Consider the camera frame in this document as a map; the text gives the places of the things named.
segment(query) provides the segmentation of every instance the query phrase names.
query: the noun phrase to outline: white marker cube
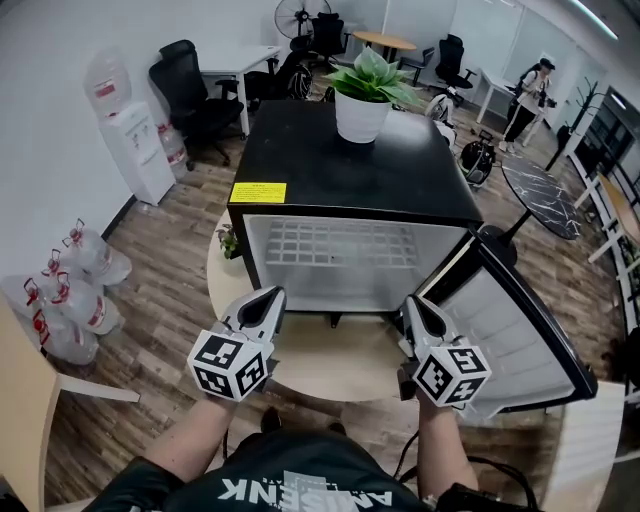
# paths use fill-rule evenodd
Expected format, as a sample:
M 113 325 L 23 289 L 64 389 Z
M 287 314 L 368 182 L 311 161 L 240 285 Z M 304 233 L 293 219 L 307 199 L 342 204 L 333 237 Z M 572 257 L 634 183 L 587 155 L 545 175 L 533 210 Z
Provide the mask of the white marker cube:
M 240 402 L 267 378 L 262 349 L 244 337 L 202 331 L 187 362 L 202 391 Z
M 413 380 L 439 407 L 473 400 L 491 377 L 479 347 L 429 347 Z

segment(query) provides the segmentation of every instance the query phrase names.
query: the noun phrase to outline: wire shelf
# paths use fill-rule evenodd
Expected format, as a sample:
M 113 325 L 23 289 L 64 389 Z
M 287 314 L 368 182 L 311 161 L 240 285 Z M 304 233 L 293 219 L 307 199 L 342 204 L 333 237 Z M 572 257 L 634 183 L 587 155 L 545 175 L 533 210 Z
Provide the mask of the wire shelf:
M 268 265 L 415 268 L 413 233 L 398 224 L 274 219 Z

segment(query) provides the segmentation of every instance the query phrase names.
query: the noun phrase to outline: person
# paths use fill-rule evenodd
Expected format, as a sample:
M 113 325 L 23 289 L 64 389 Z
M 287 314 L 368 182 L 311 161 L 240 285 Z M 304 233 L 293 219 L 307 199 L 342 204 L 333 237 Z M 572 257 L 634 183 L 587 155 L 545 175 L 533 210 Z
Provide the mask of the person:
M 540 107 L 540 101 L 546 98 L 549 77 L 554 69 L 556 67 L 551 61 L 543 58 L 520 77 L 516 87 L 516 102 L 509 108 L 504 140 L 498 144 L 501 151 L 515 153 L 515 140 L 544 108 Z
M 418 392 L 418 488 L 438 497 L 454 483 L 478 489 L 450 408 Z M 219 469 L 205 473 L 236 404 L 202 399 L 112 480 L 86 511 L 426 510 L 346 436 L 344 427 L 288 430 L 275 409 Z

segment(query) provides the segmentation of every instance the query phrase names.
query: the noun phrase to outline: small plant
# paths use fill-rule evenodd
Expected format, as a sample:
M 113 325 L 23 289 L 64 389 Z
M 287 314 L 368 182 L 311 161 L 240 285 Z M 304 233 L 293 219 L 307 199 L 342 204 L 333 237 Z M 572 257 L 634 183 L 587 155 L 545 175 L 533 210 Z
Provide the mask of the small plant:
M 220 249 L 224 252 L 224 257 L 228 260 L 240 256 L 240 244 L 231 224 L 223 224 L 224 229 L 218 229 L 218 240 Z
M 333 87 L 355 100 L 369 103 L 407 103 L 420 105 L 414 89 L 402 82 L 411 72 L 399 71 L 398 62 L 389 64 L 371 48 L 358 55 L 354 69 L 334 66 L 329 75 Z

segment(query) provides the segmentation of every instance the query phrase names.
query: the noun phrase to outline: black mini fridge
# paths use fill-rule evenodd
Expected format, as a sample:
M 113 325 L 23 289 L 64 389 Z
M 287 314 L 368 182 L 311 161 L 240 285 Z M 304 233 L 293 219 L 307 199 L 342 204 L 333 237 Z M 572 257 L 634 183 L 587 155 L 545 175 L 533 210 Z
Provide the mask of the black mini fridge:
M 236 193 L 247 187 L 258 192 Z M 493 371 L 471 415 L 595 396 L 595 377 L 509 252 L 479 234 L 482 216 L 431 120 L 392 111 L 376 141 L 358 145 L 337 135 L 331 104 L 266 102 L 228 209 L 254 288 L 284 287 L 287 311 L 394 313 L 412 293 L 443 308 Z

